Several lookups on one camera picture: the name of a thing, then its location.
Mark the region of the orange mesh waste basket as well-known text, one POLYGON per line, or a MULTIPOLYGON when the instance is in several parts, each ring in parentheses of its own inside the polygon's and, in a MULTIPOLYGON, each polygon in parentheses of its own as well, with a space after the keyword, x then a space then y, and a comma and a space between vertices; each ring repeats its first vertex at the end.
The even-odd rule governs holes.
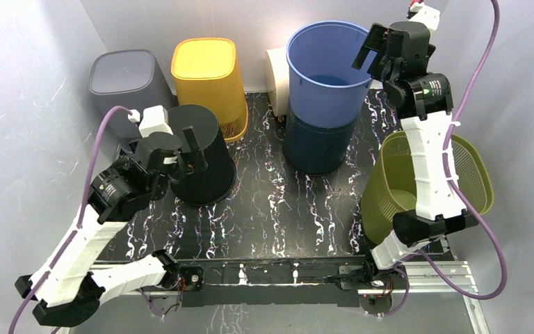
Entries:
POLYGON ((181 105, 208 108, 226 142, 248 130, 248 105, 234 42, 228 38, 191 38, 174 50, 171 75, 181 105))

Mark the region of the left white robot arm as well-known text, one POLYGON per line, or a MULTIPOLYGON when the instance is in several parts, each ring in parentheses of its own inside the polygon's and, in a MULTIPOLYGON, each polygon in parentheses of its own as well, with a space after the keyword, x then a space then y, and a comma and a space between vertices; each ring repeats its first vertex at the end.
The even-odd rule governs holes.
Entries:
POLYGON ((202 267, 180 264, 165 250, 110 269, 92 265, 110 240, 149 204, 207 161, 195 130, 181 136, 154 132, 133 144, 106 170, 89 177, 87 198, 44 266, 20 276, 15 287, 24 303, 36 301, 32 313, 42 326, 71 328, 82 324, 105 302, 144 287, 199 291, 202 267))

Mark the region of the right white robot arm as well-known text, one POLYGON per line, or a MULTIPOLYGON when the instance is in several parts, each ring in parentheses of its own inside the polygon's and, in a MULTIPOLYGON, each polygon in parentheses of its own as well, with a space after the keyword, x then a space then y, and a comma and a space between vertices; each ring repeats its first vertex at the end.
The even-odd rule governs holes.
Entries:
POLYGON ((441 236, 477 225, 451 187, 457 182, 453 148, 447 137, 453 124, 451 83, 428 71, 435 46, 430 29, 420 22, 371 26, 352 67, 359 70, 370 51, 376 53, 367 72, 382 83, 396 110, 410 148, 416 184, 414 209, 393 215, 389 235, 360 267, 341 266, 327 277, 341 289, 381 288, 409 255, 441 236))

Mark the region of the blue plastic bin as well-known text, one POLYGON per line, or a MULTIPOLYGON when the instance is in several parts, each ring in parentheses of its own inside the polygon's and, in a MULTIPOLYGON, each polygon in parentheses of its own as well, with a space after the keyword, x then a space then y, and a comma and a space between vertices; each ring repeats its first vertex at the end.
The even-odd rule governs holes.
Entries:
POLYGON ((322 128, 343 127, 360 112, 372 83, 367 72, 371 52, 361 69, 353 68, 369 31, 342 21, 323 21, 296 31, 286 46, 289 104, 303 122, 322 128))

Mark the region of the grey mesh waste basket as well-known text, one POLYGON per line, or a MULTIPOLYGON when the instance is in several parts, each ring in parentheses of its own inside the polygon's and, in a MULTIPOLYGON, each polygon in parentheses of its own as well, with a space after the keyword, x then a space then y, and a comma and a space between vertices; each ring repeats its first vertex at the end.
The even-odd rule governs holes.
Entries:
POLYGON ((178 105, 156 57, 146 49, 113 51, 96 58, 88 89, 102 115, 114 106, 142 111, 178 105))

